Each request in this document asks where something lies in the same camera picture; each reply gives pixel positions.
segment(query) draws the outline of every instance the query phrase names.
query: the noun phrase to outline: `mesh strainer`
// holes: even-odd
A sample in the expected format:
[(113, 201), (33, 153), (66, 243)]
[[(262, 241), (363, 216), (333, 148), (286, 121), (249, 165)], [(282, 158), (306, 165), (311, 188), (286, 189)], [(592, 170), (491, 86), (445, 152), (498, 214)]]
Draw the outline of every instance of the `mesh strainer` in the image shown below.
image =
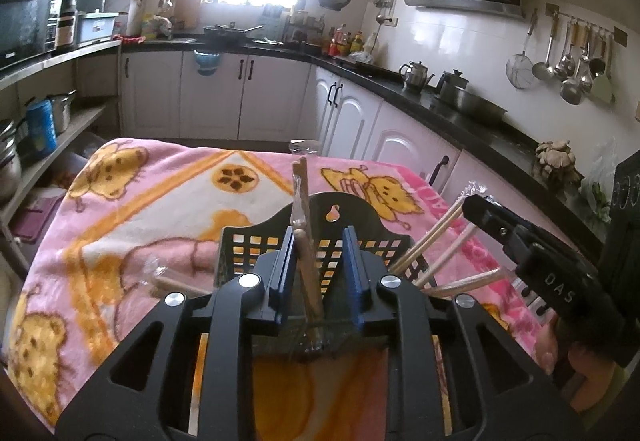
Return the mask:
[(527, 44), (529, 43), (529, 39), (531, 38), (531, 34), (533, 33), (537, 22), (538, 9), (536, 8), (533, 10), (533, 14), (531, 15), (531, 24), (529, 25), (529, 32), (527, 33), (527, 37), (524, 41), (522, 54), (514, 55), (507, 60), (507, 78), (516, 89), (527, 89), (531, 87), (533, 82), (536, 80), (532, 72), (533, 63), (527, 57), (526, 52)]

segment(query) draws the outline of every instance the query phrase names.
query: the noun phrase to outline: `wooden cutting board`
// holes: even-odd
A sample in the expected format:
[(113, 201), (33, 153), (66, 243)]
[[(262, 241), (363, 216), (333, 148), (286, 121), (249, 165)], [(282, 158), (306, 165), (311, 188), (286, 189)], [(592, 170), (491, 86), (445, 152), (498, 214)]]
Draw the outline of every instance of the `wooden cutting board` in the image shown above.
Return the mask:
[(174, 0), (174, 7), (168, 15), (174, 18), (174, 30), (197, 28), (202, 0)]

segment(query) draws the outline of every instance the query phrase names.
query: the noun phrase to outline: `black countertop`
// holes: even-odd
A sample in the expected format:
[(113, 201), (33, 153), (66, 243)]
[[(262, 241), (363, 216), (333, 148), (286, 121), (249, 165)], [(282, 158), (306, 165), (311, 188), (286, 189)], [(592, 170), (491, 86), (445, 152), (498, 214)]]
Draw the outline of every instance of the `black countertop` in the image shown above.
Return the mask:
[(198, 41), (174, 40), (126, 45), (123, 46), (122, 52), (194, 49), (273, 56), (312, 63), (372, 91), (448, 142), (478, 158), (544, 212), (591, 262), (597, 262), (599, 259), (606, 237), (606, 225), (594, 217), (587, 202), (576, 190), (553, 194), (532, 176), (531, 168), (537, 143), (511, 126), (503, 123), (490, 129), (478, 124), (438, 100), (432, 88), (426, 88), (419, 95), (406, 92), (403, 90), (402, 82), (393, 76), (373, 78), (356, 71), (354, 66), (344, 62), (312, 57), (282, 47), (251, 44), (232, 49), (215, 49)]

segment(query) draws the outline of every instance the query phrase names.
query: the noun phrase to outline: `pink blanket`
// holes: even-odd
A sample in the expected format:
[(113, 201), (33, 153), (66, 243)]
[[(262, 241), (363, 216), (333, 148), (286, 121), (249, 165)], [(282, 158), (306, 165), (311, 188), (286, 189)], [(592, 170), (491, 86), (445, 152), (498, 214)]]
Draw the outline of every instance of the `pink blanket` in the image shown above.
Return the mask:
[[(222, 228), (260, 223), (289, 204), (291, 163), (288, 154), (191, 149), (152, 140), (116, 140), (95, 153), (40, 247), (12, 328), (10, 377), (46, 424), (55, 425), (96, 367), (156, 304), (140, 284), (145, 262), (161, 259), (200, 283), (212, 283)], [(312, 158), (309, 184), (312, 193), (351, 192), (367, 199), (386, 228), (414, 239), (447, 210), (430, 186), (402, 167)], [(465, 225), (455, 222), (428, 249), (426, 260), (437, 259)], [(438, 283), (494, 267), (494, 259), (472, 239)], [(510, 284), (495, 283), (474, 296), (530, 352), (539, 326)], [(273, 413), (259, 389), (276, 369), (258, 364), (256, 415), (265, 441), (338, 439), (327, 437), (327, 429), (337, 435), (345, 428), (349, 439), (383, 438), (384, 422), (371, 420), (384, 416), (380, 355), (332, 363), (292, 369), (306, 374), (296, 381), (307, 382), (300, 392), (311, 397), (289, 437), (277, 428), (269, 434)], [(354, 381), (362, 384), (351, 389)], [(349, 417), (331, 406), (345, 389), (353, 391)], [(291, 399), (301, 403), (300, 397)]]

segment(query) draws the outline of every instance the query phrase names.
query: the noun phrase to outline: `silver screw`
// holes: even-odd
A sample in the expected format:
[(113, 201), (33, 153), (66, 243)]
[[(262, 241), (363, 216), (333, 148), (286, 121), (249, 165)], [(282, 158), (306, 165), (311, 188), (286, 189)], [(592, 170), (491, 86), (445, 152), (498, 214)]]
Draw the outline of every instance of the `silver screw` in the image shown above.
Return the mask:
[(260, 284), (260, 277), (255, 273), (246, 273), (239, 278), (238, 282), (242, 287), (256, 287)]
[(465, 309), (471, 309), (476, 304), (476, 299), (470, 295), (462, 294), (456, 297), (456, 304)]
[(184, 295), (182, 293), (170, 293), (164, 298), (164, 303), (169, 307), (180, 306), (184, 302)]
[(380, 284), (389, 289), (395, 289), (401, 283), (402, 281), (398, 277), (396, 277), (396, 275), (385, 275), (385, 277), (382, 277), (380, 279)]

